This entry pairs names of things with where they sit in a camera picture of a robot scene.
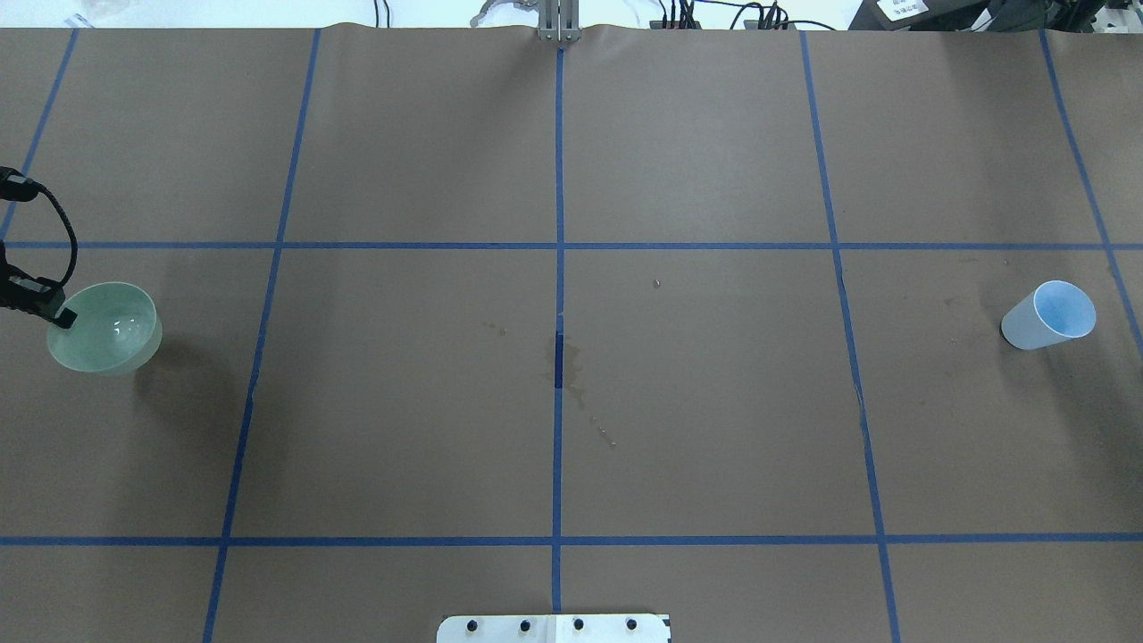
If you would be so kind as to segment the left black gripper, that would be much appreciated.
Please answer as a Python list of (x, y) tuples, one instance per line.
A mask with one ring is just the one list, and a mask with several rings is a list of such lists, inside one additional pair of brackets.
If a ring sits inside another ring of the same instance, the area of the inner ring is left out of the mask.
[(66, 297), (56, 281), (46, 278), (30, 278), (27, 273), (13, 267), (5, 255), (1, 241), (1, 306), (3, 310), (23, 311), (31, 316), (45, 319), (49, 324), (70, 329), (77, 319), (73, 310), (65, 306)]

